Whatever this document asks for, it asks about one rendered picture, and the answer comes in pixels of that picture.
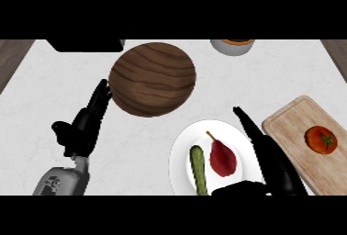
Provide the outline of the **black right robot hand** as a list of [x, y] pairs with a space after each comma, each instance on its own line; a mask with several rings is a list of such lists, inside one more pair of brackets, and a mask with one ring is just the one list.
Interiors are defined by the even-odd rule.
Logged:
[[305, 187], [288, 155], [268, 135], [264, 135], [239, 106], [233, 107], [245, 133], [251, 139], [264, 184], [243, 180], [215, 189], [214, 196], [307, 196]]

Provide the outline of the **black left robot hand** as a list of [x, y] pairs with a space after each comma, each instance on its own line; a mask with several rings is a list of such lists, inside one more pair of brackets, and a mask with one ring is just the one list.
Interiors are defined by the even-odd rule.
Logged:
[[51, 130], [57, 136], [57, 144], [65, 147], [65, 157], [90, 156], [110, 97], [107, 80], [102, 79], [93, 90], [90, 102], [79, 109], [72, 123], [56, 121], [51, 124]]

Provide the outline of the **red pear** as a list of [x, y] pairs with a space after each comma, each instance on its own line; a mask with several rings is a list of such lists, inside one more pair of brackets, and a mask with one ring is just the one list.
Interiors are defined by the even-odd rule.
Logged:
[[220, 140], [214, 138], [209, 132], [206, 135], [211, 137], [211, 152], [209, 152], [209, 166], [220, 177], [231, 175], [236, 171], [236, 155], [226, 147]]

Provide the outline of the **white plate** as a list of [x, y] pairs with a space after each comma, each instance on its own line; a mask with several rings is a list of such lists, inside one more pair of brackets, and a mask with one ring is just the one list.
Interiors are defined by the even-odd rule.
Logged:
[[[209, 166], [212, 138], [224, 144], [236, 155], [236, 171], [226, 177]], [[190, 124], [178, 134], [169, 156], [169, 179], [177, 195], [196, 195], [195, 179], [190, 169], [190, 147], [198, 145], [205, 157], [206, 193], [243, 180], [264, 182], [251, 141], [242, 132], [220, 120], [200, 120]]]

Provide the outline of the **brown wooden bowl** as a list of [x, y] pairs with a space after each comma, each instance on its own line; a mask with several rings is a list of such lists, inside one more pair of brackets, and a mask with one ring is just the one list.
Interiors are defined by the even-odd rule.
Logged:
[[147, 42], [115, 61], [107, 85], [119, 109], [137, 117], [171, 113], [190, 97], [196, 82], [189, 54], [172, 44]]

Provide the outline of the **pale wooden cutting board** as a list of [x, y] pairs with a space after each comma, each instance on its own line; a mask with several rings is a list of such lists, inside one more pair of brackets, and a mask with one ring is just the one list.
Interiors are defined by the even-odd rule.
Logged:
[[[329, 154], [305, 145], [305, 131], [327, 128], [338, 139]], [[298, 96], [263, 121], [263, 130], [286, 153], [311, 192], [320, 196], [347, 195], [347, 130], [307, 95]]]

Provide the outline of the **red tomato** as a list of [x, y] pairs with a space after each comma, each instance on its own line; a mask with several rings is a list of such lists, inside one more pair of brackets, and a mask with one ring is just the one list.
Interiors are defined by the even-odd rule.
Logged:
[[314, 126], [305, 131], [304, 139], [307, 147], [319, 154], [330, 154], [338, 147], [333, 132], [322, 126]]

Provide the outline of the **green cucumber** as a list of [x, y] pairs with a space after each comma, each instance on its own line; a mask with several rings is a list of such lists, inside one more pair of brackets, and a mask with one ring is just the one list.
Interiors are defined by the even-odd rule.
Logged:
[[195, 180], [196, 195], [206, 196], [205, 157], [198, 145], [190, 147], [190, 170]]

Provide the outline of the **black appliance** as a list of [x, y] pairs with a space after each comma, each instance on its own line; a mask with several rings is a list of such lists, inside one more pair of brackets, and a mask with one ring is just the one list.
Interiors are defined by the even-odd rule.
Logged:
[[122, 39], [48, 39], [48, 44], [59, 52], [121, 52]]

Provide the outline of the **white cup with brown contents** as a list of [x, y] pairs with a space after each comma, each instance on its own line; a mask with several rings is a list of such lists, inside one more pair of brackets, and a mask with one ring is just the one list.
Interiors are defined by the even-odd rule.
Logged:
[[212, 39], [209, 41], [212, 48], [218, 53], [227, 56], [240, 56], [254, 45], [254, 40]]

